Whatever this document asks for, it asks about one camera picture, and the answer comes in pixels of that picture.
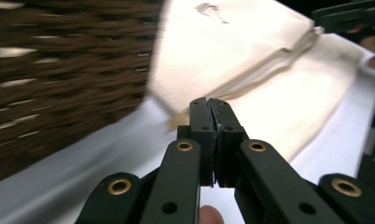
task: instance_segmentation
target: dark brown woven material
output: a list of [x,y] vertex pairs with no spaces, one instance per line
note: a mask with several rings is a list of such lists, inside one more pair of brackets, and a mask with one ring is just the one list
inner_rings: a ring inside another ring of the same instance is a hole
[[0,8],[0,179],[143,100],[160,1],[14,1]]

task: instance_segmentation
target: woven basket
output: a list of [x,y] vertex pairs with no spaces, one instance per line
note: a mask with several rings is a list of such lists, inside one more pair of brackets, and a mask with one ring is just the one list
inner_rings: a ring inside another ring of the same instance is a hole
[[[145,0],[14,2],[14,9],[0,8],[0,52],[9,54],[0,55],[0,180],[142,102],[162,7]],[[14,57],[5,48],[30,50]]]

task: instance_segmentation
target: beige object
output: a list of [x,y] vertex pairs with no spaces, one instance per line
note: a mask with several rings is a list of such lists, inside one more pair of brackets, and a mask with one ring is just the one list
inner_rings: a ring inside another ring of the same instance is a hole
[[271,0],[171,0],[161,19],[151,92],[181,115],[199,97],[228,100],[249,136],[287,160],[336,108],[361,56]]

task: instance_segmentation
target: brown wicker basket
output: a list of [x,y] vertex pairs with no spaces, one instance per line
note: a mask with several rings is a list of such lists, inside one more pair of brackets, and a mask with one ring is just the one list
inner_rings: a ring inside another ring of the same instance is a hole
[[0,8],[0,180],[143,100],[161,1],[26,0]]

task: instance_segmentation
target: folded cloth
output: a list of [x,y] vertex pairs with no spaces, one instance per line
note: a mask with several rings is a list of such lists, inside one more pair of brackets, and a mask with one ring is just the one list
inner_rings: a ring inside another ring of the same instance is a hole
[[228,100],[251,138],[290,160],[351,86],[360,57],[272,0],[169,0],[148,87],[177,118],[196,98]]

